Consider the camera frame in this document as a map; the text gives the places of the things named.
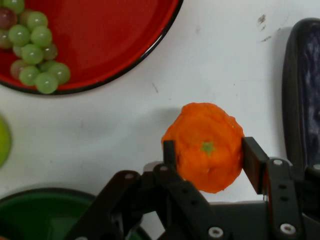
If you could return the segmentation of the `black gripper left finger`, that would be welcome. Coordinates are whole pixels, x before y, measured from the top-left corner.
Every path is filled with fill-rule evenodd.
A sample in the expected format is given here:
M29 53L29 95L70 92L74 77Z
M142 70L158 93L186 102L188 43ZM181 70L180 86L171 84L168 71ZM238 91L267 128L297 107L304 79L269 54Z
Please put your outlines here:
M175 146L163 145L163 163L138 173L117 172L79 218L69 240L128 240L145 214L156 212L162 240L229 240L232 232L201 193L176 170Z

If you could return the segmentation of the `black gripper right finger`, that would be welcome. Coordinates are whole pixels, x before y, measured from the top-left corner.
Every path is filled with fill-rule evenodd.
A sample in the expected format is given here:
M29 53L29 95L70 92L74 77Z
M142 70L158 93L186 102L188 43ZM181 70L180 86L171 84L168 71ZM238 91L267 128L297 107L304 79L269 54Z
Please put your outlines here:
M271 159L253 137L242 138L243 170L267 205L270 240L320 238L320 170L298 173L287 161Z

